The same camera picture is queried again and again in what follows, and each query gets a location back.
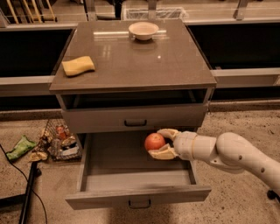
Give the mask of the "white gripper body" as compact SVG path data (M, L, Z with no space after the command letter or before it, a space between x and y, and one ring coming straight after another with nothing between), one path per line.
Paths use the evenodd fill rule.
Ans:
M190 131L179 133L173 141L174 150L179 158L207 163L217 156L215 145L215 137L200 136Z

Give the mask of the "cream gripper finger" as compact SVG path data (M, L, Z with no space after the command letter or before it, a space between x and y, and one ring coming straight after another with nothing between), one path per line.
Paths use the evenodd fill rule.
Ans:
M164 138L168 138L174 141L177 135L180 134L180 131L177 129L160 129L157 131L158 134L162 135Z
M175 150L166 144L158 150L149 150L148 153L155 159L158 160L172 160L178 156Z

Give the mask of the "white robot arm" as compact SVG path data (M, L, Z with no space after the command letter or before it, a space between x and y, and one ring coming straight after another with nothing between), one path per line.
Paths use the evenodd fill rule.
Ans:
M235 133L211 137L160 129L145 138L144 148L158 160L200 160L225 172L250 172L280 195L280 163Z

